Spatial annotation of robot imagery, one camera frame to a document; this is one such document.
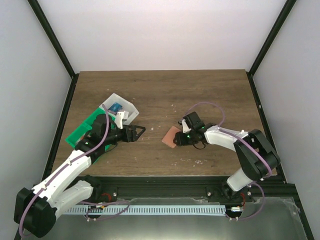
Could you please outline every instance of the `gray floor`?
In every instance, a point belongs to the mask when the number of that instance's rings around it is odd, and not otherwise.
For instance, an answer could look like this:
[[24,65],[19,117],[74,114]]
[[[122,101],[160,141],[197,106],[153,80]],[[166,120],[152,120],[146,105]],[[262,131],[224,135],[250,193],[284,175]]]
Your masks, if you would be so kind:
[[[250,215],[259,203],[247,203]],[[290,199],[267,198],[250,220],[229,222],[223,216],[120,216],[87,222],[63,215],[44,240],[306,240],[298,210]]]

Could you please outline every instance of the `white plastic container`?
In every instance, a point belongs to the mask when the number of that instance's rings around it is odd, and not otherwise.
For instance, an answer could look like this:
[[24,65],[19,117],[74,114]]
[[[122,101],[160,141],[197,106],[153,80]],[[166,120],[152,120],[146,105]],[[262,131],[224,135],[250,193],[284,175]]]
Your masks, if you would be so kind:
[[130,125],[131,122],[139,115],[139,111],[136,109],[135,105],[115,93],[112,93],[111,96],[108,97],[107,100],[105,100],[102,104],[104,104],[105,107],[109,109],[115,103],[120,104],[122,106],[122,110],[129,112],[129,117],[127,120],[123,121],[123,124]]

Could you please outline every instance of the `wooden table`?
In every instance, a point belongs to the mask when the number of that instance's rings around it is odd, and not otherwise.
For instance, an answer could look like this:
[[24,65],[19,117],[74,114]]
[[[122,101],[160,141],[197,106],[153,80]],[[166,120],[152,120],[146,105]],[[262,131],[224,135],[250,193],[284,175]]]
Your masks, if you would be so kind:
[[[171,126],[194,104],[209,101],[224,108],[223,127],[262,130],[244,70],[89,71],[81,72],[60,140],[53,170],[73,150],[65,139],[105,99],[116,93],[131,101],[140,114],[132,124],[146,127],[137,142],[121,142],[82,174],[92,176],[231,175],[239,167],[236,153],[220,146],[169,148],[161,142]],[[196,107],[205,123],[219,123],[220,110]]]

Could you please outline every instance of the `white wall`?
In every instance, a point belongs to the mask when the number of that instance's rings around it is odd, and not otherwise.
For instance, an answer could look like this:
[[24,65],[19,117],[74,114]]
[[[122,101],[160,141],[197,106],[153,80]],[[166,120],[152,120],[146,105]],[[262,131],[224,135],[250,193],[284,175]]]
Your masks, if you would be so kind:
[[285,0],[39,0],[79,71],[247,69]]
[[17,193],[40,181],[70,77],[27,1],[0,8],[0,239],[13,239]]
[[315,239],[320,239],[320,1],[297,1],[254,80]]

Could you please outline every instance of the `black metal frame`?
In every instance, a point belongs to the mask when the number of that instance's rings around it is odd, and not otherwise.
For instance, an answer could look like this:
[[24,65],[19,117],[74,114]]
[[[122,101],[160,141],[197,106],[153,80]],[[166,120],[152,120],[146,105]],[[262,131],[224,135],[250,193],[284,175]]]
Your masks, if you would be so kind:
[[[62,132],[66,123],[67,115],[71,105],[71,100],[76,88],[79,74],[75,74],[67,56],[65,55],[54,31],[52,30],[44,12],[42,11],[37,0],[28,0],[35,15],[39,19],[43,29],[45,30],[48,38],[50,39],[53,47],[59,55],[63,65],[68,71],[72,81],[70,83],[69,91],[62,109],[62,114],[58,123],[58,127],[54,136],[52,147],[49,153],[49,157],[46,163],[46,167],[43,173],[42,179],[45,179],[51,174],[52,167],[58,151],[59,142],[62,136]],[[287,0],[284,4],[282,11],[276,19],[268,37],[266,38],[259,54],[257,55],[251,69],[247,72],[247,77],[251,86],[252,94],[261,118],[262,126],[267,139],[270,141],[273,147],[275,147],[271,131],[268,126],[268,122],[261,105],[258,92],[254,83],[254,74],[256,73],[259,65],[265,57],[272,42],[276,38],[281,26],[285,22],[291,9],[293,8],[296,0]],[[300,208],[300,219],[303,223],[303,227],[308,239],[314,239],[311,232],[308,220],[300,202],[299,195],[297,193],[294,184],[289,184],[286,181],[282,166],[276,168],[277,176],[267,178],[261,182],[261,186],[267,197],[292,197],[295,204]],[[185,197],[185,198],[207,198],[210,202],[216,202],[216,197],[208,196],[208,191],[214,191],[217,187],[220,187],[222,182],[225,182],[229,176],[154,176],[154,177],[98,177],[105,189],[112,189],[117,192],[117,197],[131,199],[131,198],[159,198],[159,197]],[[250,189],[252,196],[260,196],[261,193],[258,188],[252,187]],[[232,204],[230,201],[219,201],[221,204]],[[15,240],[21,239],[19,233],[17,233]]]

